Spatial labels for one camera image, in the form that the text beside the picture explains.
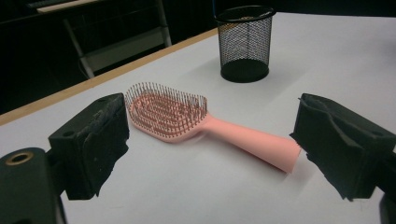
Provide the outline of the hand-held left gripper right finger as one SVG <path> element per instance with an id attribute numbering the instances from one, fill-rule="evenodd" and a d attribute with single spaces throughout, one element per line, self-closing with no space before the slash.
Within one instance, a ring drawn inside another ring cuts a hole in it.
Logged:
<path id="1" fill-rule="evenodd" d="M 396 202 L 396 134 L 322 96 L 300 97 L 291 137 L 342 198 L 382 189 Z"/>

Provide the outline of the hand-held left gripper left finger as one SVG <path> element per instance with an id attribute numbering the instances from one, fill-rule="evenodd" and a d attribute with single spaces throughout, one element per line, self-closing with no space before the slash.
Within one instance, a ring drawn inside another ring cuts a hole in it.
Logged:
<path id="1" fill-rule="evenodd" d="M 55 188 L 70 200 L 89 200 L 100 192 L 127 151 L 129 127 L 121 93 L 84 108 L 49 137 L 49 164 Z"/>

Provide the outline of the black mesh pen holder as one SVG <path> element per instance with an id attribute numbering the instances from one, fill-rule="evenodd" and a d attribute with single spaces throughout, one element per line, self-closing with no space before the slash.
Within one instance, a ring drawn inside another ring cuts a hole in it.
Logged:
<path id="1" fill-rule="evenodd" d="M 250 83 L 269 74 L 272 18 L 267 6 L 226 9 L 215 16 L 218 23 L 221 76 L 235 83 Z"/>

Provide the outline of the white metal stand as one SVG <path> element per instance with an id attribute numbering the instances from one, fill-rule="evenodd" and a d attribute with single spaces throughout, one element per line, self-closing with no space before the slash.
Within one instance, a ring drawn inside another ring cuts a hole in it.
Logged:
<path id="1" fill-rule="evenodd" d="M 62 23 L 88 78 L 172 45 L 163 0 L 34 0 L 26 5 Z"/>

